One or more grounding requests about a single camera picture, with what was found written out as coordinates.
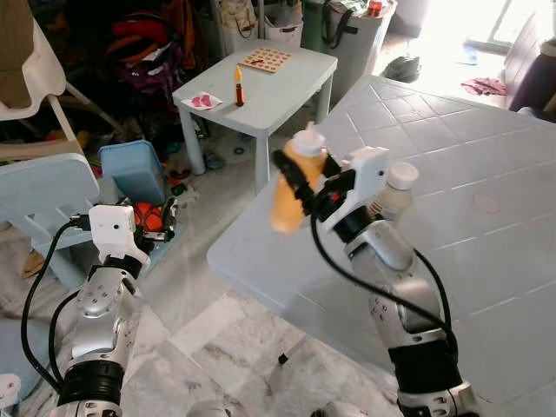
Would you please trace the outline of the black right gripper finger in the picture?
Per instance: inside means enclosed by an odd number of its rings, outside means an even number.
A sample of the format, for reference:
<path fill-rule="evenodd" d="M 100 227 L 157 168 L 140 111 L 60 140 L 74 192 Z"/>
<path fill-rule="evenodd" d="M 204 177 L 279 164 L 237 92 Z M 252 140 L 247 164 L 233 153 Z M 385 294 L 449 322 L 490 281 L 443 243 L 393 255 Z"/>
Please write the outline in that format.
<path fill-rule="evenodd" d="M 316 183 L 316 158 L 297 151 L 273 151 L 273 164 L 279 178 L 274 193 L 273 218 L 303 218 L 301 206 L 301 178 Z"/>

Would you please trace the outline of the orange juice bottle white cap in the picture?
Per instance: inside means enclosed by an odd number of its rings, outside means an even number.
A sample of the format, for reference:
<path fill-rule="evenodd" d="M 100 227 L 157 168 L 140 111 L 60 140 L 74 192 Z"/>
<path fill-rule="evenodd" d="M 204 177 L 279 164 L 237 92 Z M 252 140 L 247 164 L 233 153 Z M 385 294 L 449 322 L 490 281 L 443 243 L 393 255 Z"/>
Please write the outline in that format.
<path fill-rule="evenodd" d="M 271 212 L 271 225 L 279 233 L 294 233 L 306 217 L 305 201 L 318 189 L 329 160 L 325 144 L 316 122 L 309 122 L 281 150 L 271 154 L 271 162 L 281 174 Z"/>

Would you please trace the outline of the orange basketball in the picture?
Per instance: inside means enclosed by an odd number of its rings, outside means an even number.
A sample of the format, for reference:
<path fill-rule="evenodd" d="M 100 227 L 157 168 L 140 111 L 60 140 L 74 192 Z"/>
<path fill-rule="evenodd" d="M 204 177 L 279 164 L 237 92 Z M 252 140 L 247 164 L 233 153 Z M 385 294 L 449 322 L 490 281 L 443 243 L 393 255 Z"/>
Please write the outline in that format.
<path fill-rule="evenodd" d="M 147 230 L 160 229 L 163 225 L 163 205 L 155 205 L 150 202 L 135 202 L 136 226 L 143 225 Z"/>

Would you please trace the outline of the blue plastic bin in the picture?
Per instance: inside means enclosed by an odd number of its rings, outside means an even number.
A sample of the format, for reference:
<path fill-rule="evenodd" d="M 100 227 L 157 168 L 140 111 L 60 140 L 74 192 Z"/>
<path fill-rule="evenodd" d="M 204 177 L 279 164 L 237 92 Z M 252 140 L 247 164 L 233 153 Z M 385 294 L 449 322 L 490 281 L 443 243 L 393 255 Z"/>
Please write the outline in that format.
<path fill-rule="evenodd" d="M 146 140 L 108 144 L 98 150 L 101 174 L 132 202 L 163 205 L 171 194 L 156 150 Z"/>

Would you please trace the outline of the small pale green table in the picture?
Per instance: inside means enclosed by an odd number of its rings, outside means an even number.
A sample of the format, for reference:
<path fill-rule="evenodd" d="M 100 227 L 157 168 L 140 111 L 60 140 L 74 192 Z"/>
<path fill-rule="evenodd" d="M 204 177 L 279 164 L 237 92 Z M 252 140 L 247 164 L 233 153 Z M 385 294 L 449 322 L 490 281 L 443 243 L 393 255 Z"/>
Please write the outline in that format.
<path fill-rule="evenodd" d="M 243 69 L 242 86 L 245 106 L 235 106 L 233 71 L 240 60 L 255 48 L 267 47 L 291 53 L 285 66 L 275 73 L 258 69 Z M 183 84 L 172 94 L 180 115 L 184 148 L 187 150 L 192 174 L 202 175 L 207 170 L 202 146 L 195 134 L 192 116 L 207 122 L 255 137 L 255 190 L 261 191 L 270 180 L 269 137 L 275 133 L 302 104 L 316 98 L 316 120 L 322 122 L 330 111 L 330 92 L 338 60 L 313 50 L 294 48 L 275 41 L 249 39 L 246 47 L 212 64 Z M 208 92 L 223 100 L 222 106 L 199 111 L 187 108 L 180 99 L 199 92 Z"/>

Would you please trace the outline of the white napkin pink shapes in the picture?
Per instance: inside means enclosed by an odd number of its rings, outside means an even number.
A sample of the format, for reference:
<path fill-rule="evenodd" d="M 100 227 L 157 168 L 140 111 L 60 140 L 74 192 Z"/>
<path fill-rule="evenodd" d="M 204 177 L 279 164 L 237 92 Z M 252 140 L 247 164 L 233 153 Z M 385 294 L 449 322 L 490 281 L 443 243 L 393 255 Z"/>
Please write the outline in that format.
<path fill-rule="evenodd" d="M 180 99 L 180 103 L 190 109 L 207 111 L 222 106 L 223 100 L 218 96 L 208 94 L 208 92 L 199 92 L 199 94 Z"/>

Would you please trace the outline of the pale blue plastic chair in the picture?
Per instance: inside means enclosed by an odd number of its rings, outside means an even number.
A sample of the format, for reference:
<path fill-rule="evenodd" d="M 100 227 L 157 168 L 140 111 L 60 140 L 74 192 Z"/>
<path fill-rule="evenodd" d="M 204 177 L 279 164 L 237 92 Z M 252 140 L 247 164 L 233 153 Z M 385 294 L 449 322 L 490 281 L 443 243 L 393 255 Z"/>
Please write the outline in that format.
<path fill-rule="evenodd" d="M 99 195 L 87 159 L 75 152 L 0 167 L 0 222 L 27 235 L 40 255 L 58 228 L 73 215 L 86 215 Z"/>

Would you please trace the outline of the orange game board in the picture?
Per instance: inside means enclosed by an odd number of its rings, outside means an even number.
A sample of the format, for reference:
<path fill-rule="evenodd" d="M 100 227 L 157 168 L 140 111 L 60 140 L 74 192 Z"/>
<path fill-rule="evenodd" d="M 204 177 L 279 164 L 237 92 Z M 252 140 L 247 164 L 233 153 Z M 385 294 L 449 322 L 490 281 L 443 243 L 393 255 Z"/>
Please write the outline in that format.
<path fill-rule="evenodd" d="M 260 47 L 255 48 L 255 50 L 249 53 L 246 58 L 240 60 L 240 64 L 255 70 L 275 73 L 277 70 L 285 66 L 285 63 L 291 58 L 291 56 L 293 55 L 286 51 Z"/>

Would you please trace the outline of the green laundry hamper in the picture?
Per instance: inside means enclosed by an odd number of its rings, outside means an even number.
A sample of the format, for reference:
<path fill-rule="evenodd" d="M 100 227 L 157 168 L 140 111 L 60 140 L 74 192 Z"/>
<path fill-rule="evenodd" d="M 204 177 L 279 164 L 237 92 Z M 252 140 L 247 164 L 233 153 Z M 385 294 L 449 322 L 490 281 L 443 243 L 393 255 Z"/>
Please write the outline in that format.
<path fill-rule="evenodd" d="M 380 17 L 365 17 L 367 0 L 302 0 L 302 47 L 338 60 L 330 92 L 333 106 L 376 63 L 397 7 L 396 0 L 381 2 Z"/>

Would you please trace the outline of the white storage basket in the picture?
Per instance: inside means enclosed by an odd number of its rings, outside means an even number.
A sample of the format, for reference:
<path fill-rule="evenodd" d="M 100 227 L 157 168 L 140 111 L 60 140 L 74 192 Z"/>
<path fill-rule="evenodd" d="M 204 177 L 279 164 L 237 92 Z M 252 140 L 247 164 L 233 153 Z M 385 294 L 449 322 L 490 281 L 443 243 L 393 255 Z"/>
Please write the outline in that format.
<path fill-rule="evenodd" d="M 302 0 L 261 0 L 263 36 L 275 43 L 301 47 Z"/>

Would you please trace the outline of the white cloth bag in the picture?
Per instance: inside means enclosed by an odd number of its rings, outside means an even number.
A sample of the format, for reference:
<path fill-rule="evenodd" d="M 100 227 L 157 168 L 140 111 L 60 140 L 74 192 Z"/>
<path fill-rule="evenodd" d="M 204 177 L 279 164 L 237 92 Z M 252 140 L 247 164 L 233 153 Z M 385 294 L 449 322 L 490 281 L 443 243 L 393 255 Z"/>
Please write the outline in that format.
<path fill-rule="evenodd" d="M 215 14 L 223 55 L 236 52 L 257 36 L 254 0 L 215 0 Z"/>

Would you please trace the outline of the grey robot left leg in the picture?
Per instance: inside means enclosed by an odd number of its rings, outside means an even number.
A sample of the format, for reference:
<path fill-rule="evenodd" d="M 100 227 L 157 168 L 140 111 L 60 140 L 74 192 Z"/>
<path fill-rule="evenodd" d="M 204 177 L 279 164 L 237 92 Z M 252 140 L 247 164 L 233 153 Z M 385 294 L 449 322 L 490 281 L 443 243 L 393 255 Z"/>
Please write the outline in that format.
<path fill-rule="evenodd" d="M 233 409 L 223 400 L 199 401 L 192 405 L 186 417 L 234 417 Z"/>

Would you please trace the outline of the white high chair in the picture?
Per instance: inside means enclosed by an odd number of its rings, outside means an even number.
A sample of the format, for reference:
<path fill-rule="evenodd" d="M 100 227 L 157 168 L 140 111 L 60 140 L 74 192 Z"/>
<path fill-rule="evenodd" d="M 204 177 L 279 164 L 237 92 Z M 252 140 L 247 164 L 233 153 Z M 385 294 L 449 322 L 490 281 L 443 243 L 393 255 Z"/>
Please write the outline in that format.
<path fill-rule="evenodd" d="M 110 124 L 114 131 L 122 136 L 128 132 L 124 130 L 121 123 L 109 116 L 106 111 L 96 106 L 87 96 L 71 83 L 68 83 L 66 72 L 63 70 L 60 61 L 56 58 L 43 31 L 33 17 L 30 19 L 30 40 L 33 49 L 27 60 L 24 61 L 21 72 L 23 72 L 23 84 L 28 90 L 30 103 L 23 108 L 9 108 L 0 103 L 0 122 L 20 122 L 25 127 L 30 127 L 27 119 L 34 116 L 40 109 L 41 103 L 47 101 L 53 115 L 58 120 L 63 129 L 64 140 L 54 142 L 37 142 L 23 144 L 0 144 L 0 162 L 25 162 L 39 158 L 39 156 L 53 156 L 59 154 L 81 154 L 81 147 L 76 139 L 70 122 L 64 114 L 61 99 L 68 94 L 69 100 L 79 102 L 79 109 L 91 112 L 100 116 L 105 122 Z"/>

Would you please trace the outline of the pink crumpled cloth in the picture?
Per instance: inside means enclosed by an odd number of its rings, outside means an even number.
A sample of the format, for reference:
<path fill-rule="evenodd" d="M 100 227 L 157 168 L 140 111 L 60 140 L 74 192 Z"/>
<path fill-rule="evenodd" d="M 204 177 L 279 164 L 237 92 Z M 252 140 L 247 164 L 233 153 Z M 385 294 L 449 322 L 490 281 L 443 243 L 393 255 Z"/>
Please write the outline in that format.
<path fill-rule="evenodd" d="M 460 84 L 470 95 L 476 96 L 507 96 L 508 88 L 497 78 L 473 78 Z"/>

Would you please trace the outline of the dark purple sofa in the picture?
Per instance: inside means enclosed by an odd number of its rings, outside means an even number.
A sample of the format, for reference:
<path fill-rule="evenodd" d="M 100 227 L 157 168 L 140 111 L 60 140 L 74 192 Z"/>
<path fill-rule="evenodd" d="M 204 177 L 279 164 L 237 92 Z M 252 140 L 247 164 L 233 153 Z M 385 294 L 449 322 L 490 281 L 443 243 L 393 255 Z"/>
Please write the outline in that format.
<path fill-rule="evenodd" d="M 526 20 L 504 62 L 506 109 L 543 108 L 556 90 L 555 12 L 540 10 Z"/>

